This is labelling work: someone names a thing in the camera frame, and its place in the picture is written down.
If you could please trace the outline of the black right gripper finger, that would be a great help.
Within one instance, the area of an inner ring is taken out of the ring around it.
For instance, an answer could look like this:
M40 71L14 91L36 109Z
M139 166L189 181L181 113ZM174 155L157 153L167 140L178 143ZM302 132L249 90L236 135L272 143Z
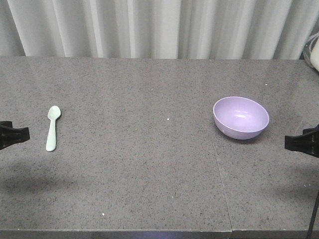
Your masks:
M319 126L303 129L299 136L285 135L285 149L319 156Z

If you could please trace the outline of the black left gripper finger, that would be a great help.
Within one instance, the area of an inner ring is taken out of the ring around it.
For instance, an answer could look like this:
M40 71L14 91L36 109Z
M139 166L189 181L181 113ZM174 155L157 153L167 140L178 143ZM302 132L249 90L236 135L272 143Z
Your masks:
M13 128L11 121L0 122L0 149L30 140L29 128Z

